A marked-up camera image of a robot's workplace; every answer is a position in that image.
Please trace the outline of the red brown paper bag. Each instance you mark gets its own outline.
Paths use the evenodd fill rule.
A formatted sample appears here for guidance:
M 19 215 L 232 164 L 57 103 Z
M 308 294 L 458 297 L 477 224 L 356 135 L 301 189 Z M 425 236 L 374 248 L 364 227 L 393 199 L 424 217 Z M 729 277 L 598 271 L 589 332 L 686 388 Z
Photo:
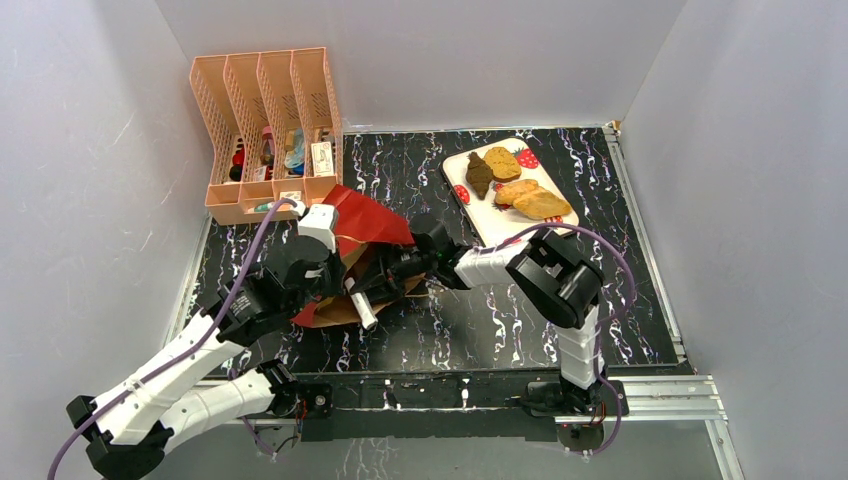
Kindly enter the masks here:
M 355 190 L 337 185 L 323 202 L 334 206 L 339 213 L 334 233 L 348 277 L 357 279 L 365 272 L 367 263 L 376 258 L 378 246 L 414 245 L 407 219 Z M 373 314 L 367 320 L 362 319 L 350 293 L 344 290 L 338 296 L 325 295 L 320 302 L 307 305 L 292 322 L 305 328 L 345 324 L 368 328 L 376 324 L 375 314 L 392 302 L 377 301 L 371 295 L 367 298 Z

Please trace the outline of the brown twisted fake bread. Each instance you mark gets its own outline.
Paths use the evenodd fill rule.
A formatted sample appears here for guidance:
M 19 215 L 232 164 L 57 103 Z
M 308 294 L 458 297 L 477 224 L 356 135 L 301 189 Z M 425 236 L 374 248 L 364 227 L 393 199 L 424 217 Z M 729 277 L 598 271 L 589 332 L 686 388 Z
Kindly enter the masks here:
M 466 181 L 477 197 L 484 200 L 494 180 L 493 170 L 476 152 L 469 153 L 467 158 Z

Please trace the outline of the long yellow fake bread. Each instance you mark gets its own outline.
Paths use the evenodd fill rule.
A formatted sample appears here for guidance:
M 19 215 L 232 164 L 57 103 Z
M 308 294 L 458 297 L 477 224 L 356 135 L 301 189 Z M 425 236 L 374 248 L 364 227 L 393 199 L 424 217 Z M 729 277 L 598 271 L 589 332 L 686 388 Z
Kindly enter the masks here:
M 539 184 L 534 179 L 516 180 L 506 184 L 496 185 L 494 203 L 511 206 L 519 197 L 537 189 Z

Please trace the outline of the round yellow fake bread slice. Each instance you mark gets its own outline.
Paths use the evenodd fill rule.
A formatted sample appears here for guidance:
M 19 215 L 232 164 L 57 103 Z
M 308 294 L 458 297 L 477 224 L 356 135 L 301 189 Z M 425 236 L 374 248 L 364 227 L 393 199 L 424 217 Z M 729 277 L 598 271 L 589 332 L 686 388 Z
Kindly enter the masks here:
M 516 157 L 505 147 L 491 147 L 483 156 L 483 161 L 491 168 L 497 182 L 511 182 L 522 175 L 522 167 Z

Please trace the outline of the oval yellow fake bread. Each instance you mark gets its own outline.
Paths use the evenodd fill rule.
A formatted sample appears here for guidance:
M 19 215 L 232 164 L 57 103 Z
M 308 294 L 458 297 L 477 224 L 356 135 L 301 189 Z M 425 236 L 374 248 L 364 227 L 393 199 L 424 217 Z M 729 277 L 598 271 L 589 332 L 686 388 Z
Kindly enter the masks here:
M 519 197 L 512 206 L 533 220 L 568 216 L 573 211 L 569 202 L 542 188 Z

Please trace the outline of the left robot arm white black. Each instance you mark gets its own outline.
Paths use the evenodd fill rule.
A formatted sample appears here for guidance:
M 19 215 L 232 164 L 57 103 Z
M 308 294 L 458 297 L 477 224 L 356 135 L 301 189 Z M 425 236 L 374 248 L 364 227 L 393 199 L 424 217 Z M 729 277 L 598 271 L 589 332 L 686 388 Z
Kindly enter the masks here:
M 141 479 L 177 446 L 240 417 L 321 416 L 331 399 L 327 384 L 298 381 L 279 360 L 196 391 L 211 370 L 261 337 L 311 313 L 341 293 L 345 266 L 334 234 L 298 234 L 279 255 L 255 264 L 251 249 L 239 275 L 203 303 L 178 336 L 119 385 L 80 395 L 66 407 L 86 454 L 104 479 Z

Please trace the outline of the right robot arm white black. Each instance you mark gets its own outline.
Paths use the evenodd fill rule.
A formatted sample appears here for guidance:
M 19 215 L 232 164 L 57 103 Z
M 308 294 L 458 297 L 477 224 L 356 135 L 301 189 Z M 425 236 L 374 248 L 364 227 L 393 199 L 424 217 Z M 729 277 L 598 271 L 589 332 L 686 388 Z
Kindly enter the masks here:
M 456 242 L 434 216 L 418 215 L 410 223 L 413 245 L 378 244 L 364 271 L 345 287 L 370 325 L 368 302 L 400 299 L 406 282 L 417 277 L 434 277 L 452 290 L 517 286 L 553 325 L 560 358 L 558 381 L 530 382 L 518 404 L 538 416 L 594 413 L 605 378 L 597 339 L 604 277 L 561 235 L 565 227 L 543 222 L 500 245 L 479 247 Z

